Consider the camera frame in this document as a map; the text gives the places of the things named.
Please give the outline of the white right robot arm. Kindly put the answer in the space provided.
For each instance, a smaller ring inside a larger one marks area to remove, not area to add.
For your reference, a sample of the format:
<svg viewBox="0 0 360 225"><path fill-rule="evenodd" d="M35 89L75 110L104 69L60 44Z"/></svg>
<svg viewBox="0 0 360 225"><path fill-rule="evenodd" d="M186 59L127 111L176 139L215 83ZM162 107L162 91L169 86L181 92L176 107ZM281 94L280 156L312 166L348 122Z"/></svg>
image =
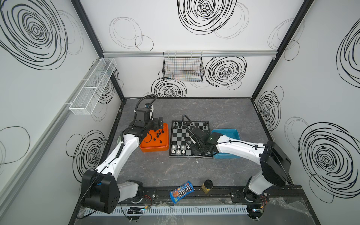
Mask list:
<svg viewBox="0 0 360 225"><path fill-rule="evenodd" d="M226 153L260 165L261 171L252 176L243 189L248 202L261 199L265 190L272 186L284 187L292 183L289 178L291 160L273 141L246 142L217 132L207 134L198 127L187 129L187 133L195 153Z"/></svg>

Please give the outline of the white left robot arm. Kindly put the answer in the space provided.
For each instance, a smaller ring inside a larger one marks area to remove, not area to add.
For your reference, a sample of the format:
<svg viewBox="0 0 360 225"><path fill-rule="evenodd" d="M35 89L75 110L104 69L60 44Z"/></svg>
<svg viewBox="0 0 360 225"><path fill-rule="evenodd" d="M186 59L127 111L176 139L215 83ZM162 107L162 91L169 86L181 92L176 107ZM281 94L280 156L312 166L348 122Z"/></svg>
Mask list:
<svg viewBox="0 0 360 225"><path fill-rule="evenodd" d="M140 146L151 130L163 129L163 118L150 121L133 120L121 133L120 143L94 170L87 170L81 181L80 206L95 211L112 213L118 203L130 199L140 202L143 198L143 184L128 180L118 184L117 179L131 154Z"/></svg>

